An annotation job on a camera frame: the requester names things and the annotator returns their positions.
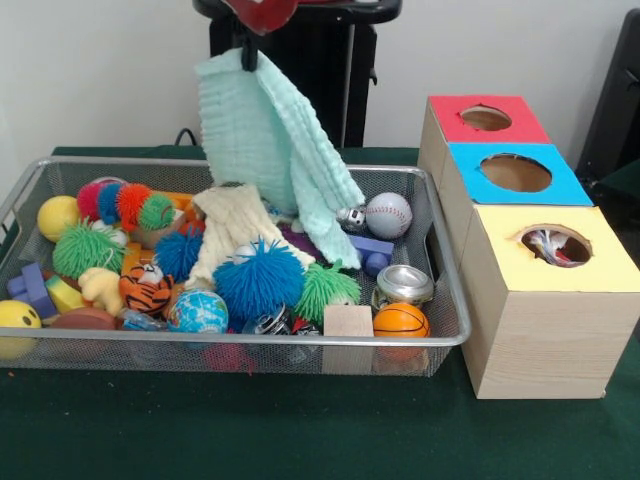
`stacked boxes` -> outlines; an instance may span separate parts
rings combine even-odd
[[[419,165],[438,188],[473,332],[478,398],[598,398],[640,316],[640,272],[519,97],[432,97]],[[569,236],[579,259],[523,237]]]

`orange basketball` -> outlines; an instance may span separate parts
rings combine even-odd
[[[376,337],[428,337],[429,320],[424,313],[407,303],[392,303],[384,307],[373,320]]]

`yellow box top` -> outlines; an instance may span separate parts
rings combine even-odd
[[[597,207],[478,205],[505,284],[511,291],[640,292],[640,271]],[[591,258],[574,268],[549,265],[521,241],[548,226],[586,243]]]

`white wall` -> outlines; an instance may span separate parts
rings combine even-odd
[[[430,94],[514,94],[527,99],[575,165],[620,26],[638,6],[637,0],[405,0],[402,15],[378,27],[380,81],[369,97],[365,142],[418,146]]]
[[[417,146],[428,94],[522,94],[575,162],[636,3],[405,0],[379,27],[367,145]],[[188,0],[1,0],[0,196],[56,145],[158,145],[197,131],[193,66],[207,56],[208,20]]]

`yellow ball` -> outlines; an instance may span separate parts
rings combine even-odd
[[[48,240],[56,243],[67,227],[80,220],[78,203],[73,197],[61,195],[42,204],[38,211],[38,229]]]
[[[26,303],[16,300],[0,302],[0,327],[40,328],[42,322],[36,311]],[[26,355],[36,346],[35,338],[1,337],[0,359],[14,360]]]

